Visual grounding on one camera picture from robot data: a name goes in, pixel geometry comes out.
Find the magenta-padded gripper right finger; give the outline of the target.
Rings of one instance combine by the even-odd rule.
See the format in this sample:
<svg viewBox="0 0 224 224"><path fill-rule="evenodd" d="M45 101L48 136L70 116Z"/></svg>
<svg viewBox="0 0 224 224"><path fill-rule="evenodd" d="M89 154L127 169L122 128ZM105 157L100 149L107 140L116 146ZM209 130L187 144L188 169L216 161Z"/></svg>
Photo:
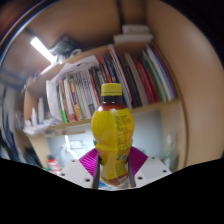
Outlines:
<svg viewBox="0 0 224 224"><path fill-rule="evenodd" d="M147 156L135 147L132 147L129 153L128 172L129 188L144 187L171 174L157 157Z"/></svg>

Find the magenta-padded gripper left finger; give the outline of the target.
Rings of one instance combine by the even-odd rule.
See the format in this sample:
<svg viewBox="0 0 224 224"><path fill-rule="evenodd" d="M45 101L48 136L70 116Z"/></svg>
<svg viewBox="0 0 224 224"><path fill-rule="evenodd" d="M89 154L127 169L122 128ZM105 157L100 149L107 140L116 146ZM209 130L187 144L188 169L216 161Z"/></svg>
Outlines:
<svg viewBox="0 0 224 224"><path fill-rule="evenodd" d="M72 159L59 176L83 188L98 189L100 162L97 150L92 149L80 159Z"/></svg>

